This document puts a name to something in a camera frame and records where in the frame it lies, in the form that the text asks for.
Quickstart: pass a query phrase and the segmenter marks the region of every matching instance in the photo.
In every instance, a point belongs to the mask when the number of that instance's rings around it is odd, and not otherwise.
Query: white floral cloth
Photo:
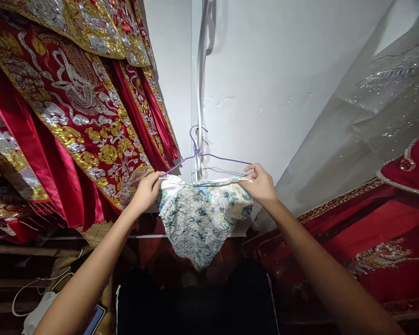
[[[206,268],[236,220],[250,216],[253,199],[237,181],[225,178],[188,184],[168,175],[162,182],[159,204],[166,235],[175,253],[189,258],[197,271]]]

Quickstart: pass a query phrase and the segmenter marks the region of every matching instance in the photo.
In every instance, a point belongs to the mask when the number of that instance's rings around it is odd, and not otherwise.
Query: person's left hand
[[[164,172],[157,171],[148,175],[140,182],[140,186],[138,186],[134,197],[128,205],[128,208],[131,208],[131,211],[141,214],[152,206],[157,199],[158,191],[160,190],[160,185],[163,181],[158,180],[158,178],[162,175],[164,175]]]

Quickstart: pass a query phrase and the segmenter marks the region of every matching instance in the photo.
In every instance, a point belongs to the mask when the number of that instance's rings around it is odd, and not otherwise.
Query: hand
[[[158,180],[158,178],[162,175],[164,175],[164,172],[157,171],[148,175],[140,182],[140,186],[138,186],[132,201],[128,205],[131,211],[140,215],[152,206],[160,191],[162,180]]]
[[[254,172],[248,174],[249,181],[239,181],[238,184],[262,206],[266,201],[277,200],[271,175],[260,164],[251,164],[244,169],[245,172],[250,170],[254,170]]]

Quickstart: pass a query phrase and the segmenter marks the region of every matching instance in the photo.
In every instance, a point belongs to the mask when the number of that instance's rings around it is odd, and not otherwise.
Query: white sheer fabric
[[[374,55],[384,28],[385,17],[276,184],[295,216],[371,179],[419,136],[419,18]],[[262,209],[253,227],[275,224]]]

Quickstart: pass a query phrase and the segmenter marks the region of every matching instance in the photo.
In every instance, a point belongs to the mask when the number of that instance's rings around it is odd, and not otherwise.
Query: purple wire hanger
[[[233,162],[236,162],[236,163],[243,163],[243,164],[247,164],[247,165],[250,165],[251,163],[248,163],[248,162],[244,162],[244,161],[237,161],[237,160],[232,160],[232,159],[229,159],[229,158],[222,158],[222,157],[218,157],[218,156],[216,156],[216,155],[213,155],[213,154],[202,154],[201,152],[200,152],[200,150],[197,148],[197,144],[196,144],[196,141],[194,140],[194,138],[192,137],[192,135],[191,135],[191,131],[192,131],[192,128],[194,128],[194,127],[198,127],[197,125],[195,125],[195,126],[192,126],[191,127],[191,129],[189,130],[189,137],[191,138],[191,140],[192,140],[192,142],[194,143],[194,155],[192,155],[192,156],[190,156],[190,157],[186,157],[183,161],[181,161],[180,163],[178,163],[176,166],[174,166],[172,169],[170,169],[168,172],[165,172],[165,174],[164,175],[162,175],[161,176],[161,178],[164,178],[169,172],[171,172],[172,170],[174,170],[175,168],[177,168],[177,167],[179,167],[184,161],[186,161],[186,160],[188,160],[188,159],[190,159],[190,158],[194,158],[195,156],[212,156],[212,157],[215,157],[215,158],[217,158],[217,159],[221,159],[221,160],[224,160],[224,161],[233,161]]]

